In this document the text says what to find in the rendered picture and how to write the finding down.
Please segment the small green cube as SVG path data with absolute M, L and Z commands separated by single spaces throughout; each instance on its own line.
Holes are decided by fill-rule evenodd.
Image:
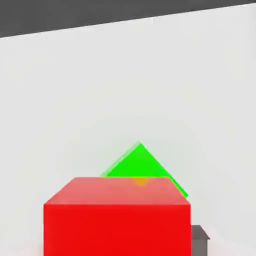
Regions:
M 185 198 L 189 196 L 184 188 L 139 141 L 131 146 L 124 154 L 122 154 L 100 176 L 135 178 L 165 177 L 171 180 L 171 182 Z

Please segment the small red cube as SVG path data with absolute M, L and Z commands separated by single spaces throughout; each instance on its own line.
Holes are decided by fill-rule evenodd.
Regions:
M 43 256 L 191 256 L 191 205 L 167 177 L 76 177 L 43 206 Z

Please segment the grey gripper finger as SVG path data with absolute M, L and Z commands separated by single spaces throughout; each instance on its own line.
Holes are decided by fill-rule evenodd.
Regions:
M 227 256 L 224 239 L 213 228 L 191 226 L 191 256 Z

